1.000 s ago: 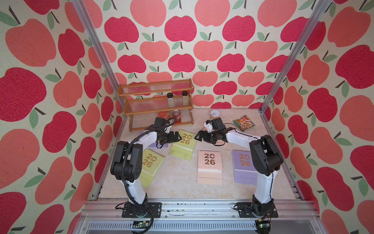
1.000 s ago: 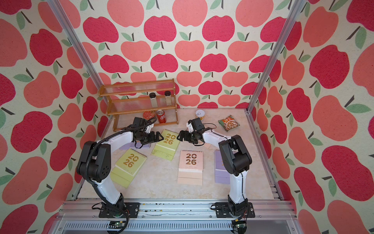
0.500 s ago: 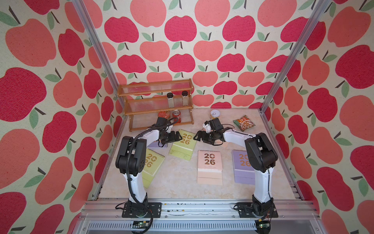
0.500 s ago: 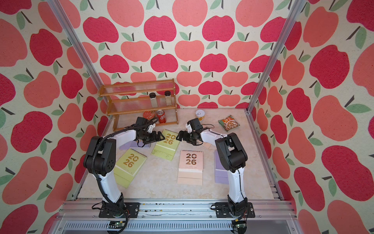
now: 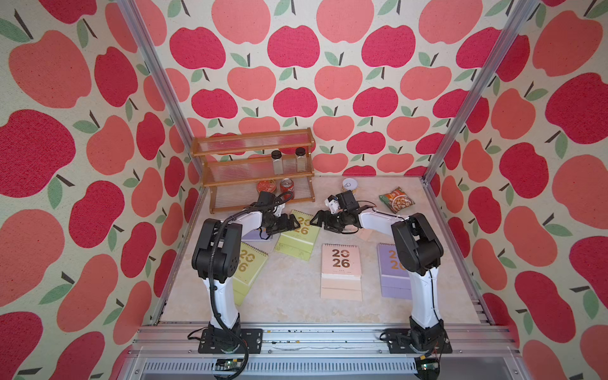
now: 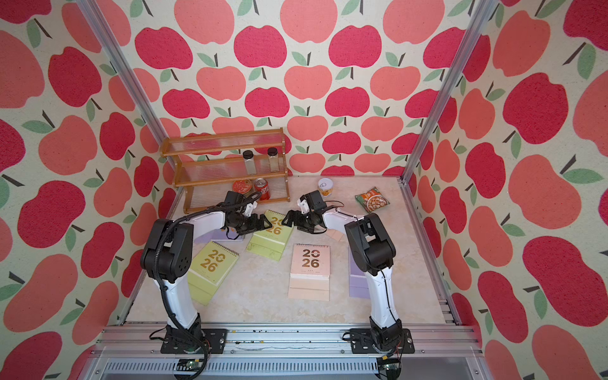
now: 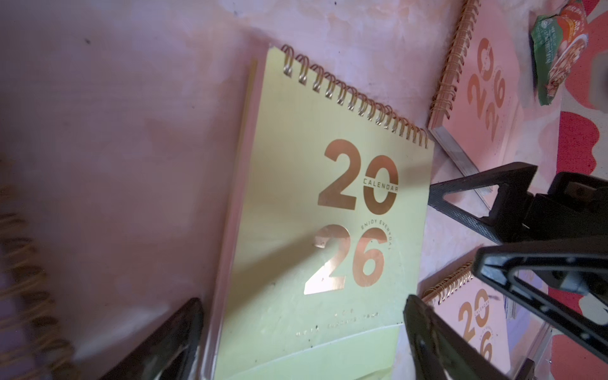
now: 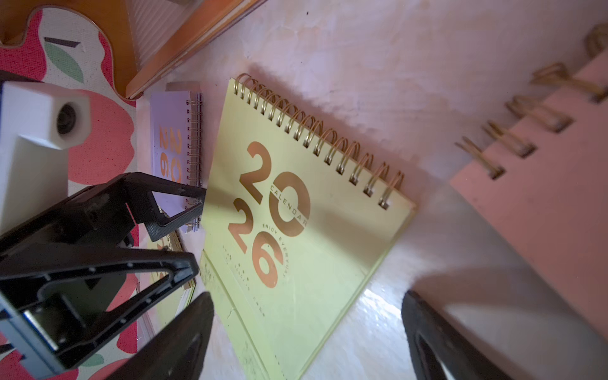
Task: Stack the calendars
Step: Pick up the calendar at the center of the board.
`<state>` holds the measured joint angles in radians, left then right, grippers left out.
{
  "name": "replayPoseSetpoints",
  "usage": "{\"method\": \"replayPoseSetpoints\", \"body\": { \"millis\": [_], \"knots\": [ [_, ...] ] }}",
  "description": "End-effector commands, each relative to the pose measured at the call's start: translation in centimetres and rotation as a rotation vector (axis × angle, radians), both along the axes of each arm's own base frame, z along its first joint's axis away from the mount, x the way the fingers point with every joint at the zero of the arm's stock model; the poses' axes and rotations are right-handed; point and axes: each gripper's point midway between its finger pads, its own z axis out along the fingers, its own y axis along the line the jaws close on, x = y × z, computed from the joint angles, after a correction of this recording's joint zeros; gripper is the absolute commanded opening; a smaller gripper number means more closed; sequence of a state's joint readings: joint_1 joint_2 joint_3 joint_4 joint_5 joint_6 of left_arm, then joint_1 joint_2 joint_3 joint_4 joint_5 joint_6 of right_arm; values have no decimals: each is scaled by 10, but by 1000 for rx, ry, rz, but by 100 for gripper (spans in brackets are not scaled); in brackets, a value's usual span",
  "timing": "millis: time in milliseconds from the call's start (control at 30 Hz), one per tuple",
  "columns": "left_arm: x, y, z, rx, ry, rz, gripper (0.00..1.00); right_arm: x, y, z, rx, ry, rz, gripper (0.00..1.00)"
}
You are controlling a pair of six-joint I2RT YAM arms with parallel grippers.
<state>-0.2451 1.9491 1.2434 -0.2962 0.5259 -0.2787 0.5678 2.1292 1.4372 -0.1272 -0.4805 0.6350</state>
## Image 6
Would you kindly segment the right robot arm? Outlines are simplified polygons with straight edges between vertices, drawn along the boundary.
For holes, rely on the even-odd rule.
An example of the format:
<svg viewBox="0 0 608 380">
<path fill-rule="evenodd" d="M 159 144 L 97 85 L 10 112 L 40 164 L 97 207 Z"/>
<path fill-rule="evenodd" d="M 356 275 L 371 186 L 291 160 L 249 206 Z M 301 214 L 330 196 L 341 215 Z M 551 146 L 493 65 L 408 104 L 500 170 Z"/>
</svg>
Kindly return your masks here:
<svg viewBox="0 0 608 380">
<path fill-rule="evenodd" d="M 395 246 L 375 213 L 357 216 L 329 206 L 319 191 L 302 196 L 300 209 L 290 210 L 284 226 L 296 226 L 308 234 L 335 230 L 346 236 L 359 270 L 366 277 L 371 300 L 370 335 L 379 352 L 392 352 L 404 339 L 392 288 Z"/>
</svg>

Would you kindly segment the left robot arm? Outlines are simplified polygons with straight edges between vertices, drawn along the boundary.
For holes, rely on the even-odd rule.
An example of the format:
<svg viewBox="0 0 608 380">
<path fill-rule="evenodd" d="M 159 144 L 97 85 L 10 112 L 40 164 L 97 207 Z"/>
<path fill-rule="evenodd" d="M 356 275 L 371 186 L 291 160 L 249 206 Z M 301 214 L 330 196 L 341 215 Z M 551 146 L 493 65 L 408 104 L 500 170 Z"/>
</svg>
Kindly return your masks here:
<svg viewBox="0 0 608 380">
<path fill-rule="evenodd" d="M 200 327 L 200 315 L 191 300 L 186 274 L 193 260 L 195 227 L 202 234 L 234 228 L 238 234 L 246 235 L 268 229 L 271 223 L 253 210 L 262 194 L 249 196 L 229 191 L 225 200 L 176 220 L 160 218 L 154 222 L 145 244 L 140 265 L 158 285 L 161 301 L 169 318 L 167 332 L 194 344 L 204 343 L 204 332 Z"/>
</svg>

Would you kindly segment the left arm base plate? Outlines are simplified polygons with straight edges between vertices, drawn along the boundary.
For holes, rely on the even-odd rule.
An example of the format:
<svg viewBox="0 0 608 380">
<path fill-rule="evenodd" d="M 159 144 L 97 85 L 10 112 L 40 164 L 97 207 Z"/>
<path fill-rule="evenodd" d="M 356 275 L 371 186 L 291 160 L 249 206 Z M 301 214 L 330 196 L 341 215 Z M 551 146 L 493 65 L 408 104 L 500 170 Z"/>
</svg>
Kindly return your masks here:
<svg viewBox="0 0 608 380">
<path fill-rule="evenodd" d="M 199 343 L 204 343 L 210 354 L 222 354 L 226 343 L 226 329 L 198 329 L 193 333 L 196 341 L 179 329 L 167 326 L 167 333 L 162 340 L 160 353 L 174 355 L 202 355 L 203 349 Z"/>
</svg>

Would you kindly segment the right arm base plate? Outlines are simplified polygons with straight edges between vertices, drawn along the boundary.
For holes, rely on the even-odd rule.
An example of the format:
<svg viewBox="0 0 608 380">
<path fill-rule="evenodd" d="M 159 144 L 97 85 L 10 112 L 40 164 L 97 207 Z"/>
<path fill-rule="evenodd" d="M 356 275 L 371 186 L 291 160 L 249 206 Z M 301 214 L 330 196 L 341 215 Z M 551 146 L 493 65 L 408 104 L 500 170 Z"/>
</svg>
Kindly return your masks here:
<svg viewBox="0 0 608 380">
<path fill-rule="evenodd" d="M 341 339 L 353 354 L 414 354 L 416 348 L 408 329 L 350 329 Z"/>
</svg>

